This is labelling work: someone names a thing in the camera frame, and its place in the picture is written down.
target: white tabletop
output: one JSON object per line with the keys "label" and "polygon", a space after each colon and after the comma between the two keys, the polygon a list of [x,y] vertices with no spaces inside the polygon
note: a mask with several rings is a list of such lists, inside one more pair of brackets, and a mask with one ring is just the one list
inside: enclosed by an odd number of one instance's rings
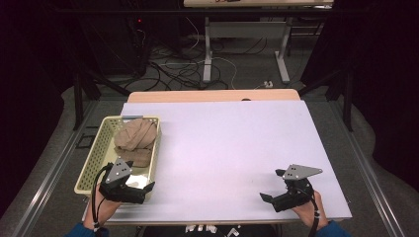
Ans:
{"label": "white tabletop", "polygon": [[126,103],[123,116],[159,116],[156,185],[144,204],[124,204],[108,224],[296,220],[259,193],[284,194],[276,169],[319,168],[310,177],[329,218],[352,217],[304,101]]}
{"label": "white tabletop", "polygon": [[240,0],[227,2],[220,0],[184,0],[185,7],[281,7],[281,6],[324,6],[333,0]]}

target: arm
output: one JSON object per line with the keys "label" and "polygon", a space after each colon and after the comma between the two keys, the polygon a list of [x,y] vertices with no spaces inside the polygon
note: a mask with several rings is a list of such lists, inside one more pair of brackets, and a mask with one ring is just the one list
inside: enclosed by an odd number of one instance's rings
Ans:
{"label": "arm", "polygon": [[[118,207],[122,204],[121,202],[114,202],[111,200],[106,200],[99,192],[99,189],[96,190],[96,207],[102,202],[99,208],[99,223],[101,226],[105,224],[105,222],[112,217],[112,215],[117,211]],[[73,229],[65,235],[66,237],[94,237],[95,232],[93,231],[93,213],[92,213],[92,202],[89,201],[89,205],[87,207],[87,212],[83,223],[76,224]],[[106,228],[101,228],[102,236],[107,237],[109,236],[109,231]]]}
{"label": "arm", "polygon": [[[316,237],[349,237],[351,236],[345,230],[343,230],[336,222],[328,221],[326,212],[324,211],[323,202],[319,192],[314,191],[314,199],[320,211]],[[308,227],[311,228],[314,221],[314,205],[310,202],[296,206],[293,211],[298,215],[301,221]]]}

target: brown cloth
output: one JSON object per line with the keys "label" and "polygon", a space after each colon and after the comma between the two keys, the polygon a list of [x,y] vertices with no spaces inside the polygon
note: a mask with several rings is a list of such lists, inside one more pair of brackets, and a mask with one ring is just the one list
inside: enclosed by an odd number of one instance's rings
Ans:
{"label": "brown cloth", "polygon": [[150,165],[157,126],[149,119],[137,118],[124,124],[115,135],[115,151],[125,161],[133,161],[135,167]]}

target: gray carpet floor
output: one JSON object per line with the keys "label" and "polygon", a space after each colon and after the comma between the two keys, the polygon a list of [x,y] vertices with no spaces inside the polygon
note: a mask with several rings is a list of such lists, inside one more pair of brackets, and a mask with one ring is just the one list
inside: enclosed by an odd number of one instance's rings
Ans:
{"label": "gray carpet floor", "polygon": [[[220,50],[213,57],[223,58],[215,60],[214,65],[219,68],[220,79],[228,85],[228,88],[251,90],[258,88],[265,80],[272,80],[274,88],[299,89],[302,85],[298,80],[310,56],[311,49],[315,45],[316,38],[293,39],[291,56],[286,57],[287,68],[292,78],[289,85],[284,85],[279,76],[273,54],[273,50],[278,48],[275,41],[268,40],[264,47],[264,41],[262,40],[253,48],[255,52],[264,48],[262,52],[257,54],[236,55],[226,53],[227,51],[243,52],[256,41],[258,40],[221,40],[213,45],[214,50]],[[185,62],[185,60],[176,58],[157,59],[163,57],[165,53],[167,51],[164,49],[154,50],[153,61],[159,64]],[[202,50],[194,48],[188,53],[195,54],[200,59],[203,58]],[[166,69],[179,73],[178,69],[174,69],[179,68],[178,66],[180,65],[171,64],[172,69]],[[152,68],[148,68],[147,74],[144,76],[144,78],[157,77],[157,72]],[[198,74],[191,73],[188,77],[197,79]],[[127,81],[124,77],[111,79],[122,85],[130,83],[126,87],[131,91],[145,90],[155,82],[155,80]],[[162,76],[162,80],[172,90],[195,90],[185,85],[182,86],[175,80],[164,76]],[[103,97],[97,102],[85,100],[85,122],[75,132],[72,130],[75,123],[72,89],[62,94],[65,106],[61,120],[34,171],[0,220],[1,236],[21,236],[19,233],[25,233],[28,236],[62,236],[77,221],[80,221],[85,202],[82,196],[73,191],[73,188],[89,151],[88,148],[78,148],[86,142],[81,137],[95,135],[102,119],[106,116],[118,115],[126,101],[126,98],[121,97],[108,87],[99,85],[99,88]],[[161,91],[165,89],[165,85],[159,83],[152,90]],[[222,90],[224,85],[218,83],[210,86],[209,89]],[[342,103],[341,101],[326,102],[324,98],[325,89],[321,87],[313,90],[303,99],[307,103],[327,155],[354,215],[353,218],[342,221],[340,224],[353,236],[402,236],[400,234],[394,235],[392,231],[389,231],[385,217],[383,217],[388,212],[385,214],[381,212],[379,208],[381,202],[374,196],[374,192],[368,185],[368,176],[365,176],[362,167],[360,167],[360,162],[356,158],[357,152],[361,152],[362,159],[372,168],[372,173],[370,172],[369,175],[377,178],[379,188],[382,190],[385,200],[387,200],[384,204],[385,207],[392,211],[391,214],[394,215],[400,225],[404,236],[419,236],[419,227],[415,224],[419,220],[418,193],[386,172],[374,161],[372,157],[375,145],[374,131],[355,107],[353,107],[352,113],[354,132],[348,135],[349,133],[342,126],[339,115]],[[351,145],[351,137],[356,139],[356,143],[359,145],[357,147],[358,151]],[[51,172],[51,168],[57,166],[56,162],[60,157],[67,157],[68,159],[59,164],[62,166],[62,173],[56,175]],[[46,183],[45,178],[48,178],[51,174],[54,175],[54,182]],[[51,193],[44,197],[42,205],[37,207],[33,205],[34,199],[39,189],[45,185],[50,186]],[[33,210],[34,208],[37,208],[38,211],[29,212],[29,209]],[[110,229],[113,236],[134,236],[135,233],[134,226],[110,226]],[[282,236],[306,236],[308,229],[301,223],[283,224],[282,234]]]}

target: white connector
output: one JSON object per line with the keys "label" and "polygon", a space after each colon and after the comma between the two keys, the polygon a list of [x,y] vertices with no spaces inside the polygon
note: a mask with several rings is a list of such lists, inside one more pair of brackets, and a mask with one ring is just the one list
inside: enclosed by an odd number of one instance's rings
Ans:
{"label": "white connector", "polygon": [[274,83],[272,83],[272,81],[264,81],[263,85],[265,86],[266,89],[274,88]]}

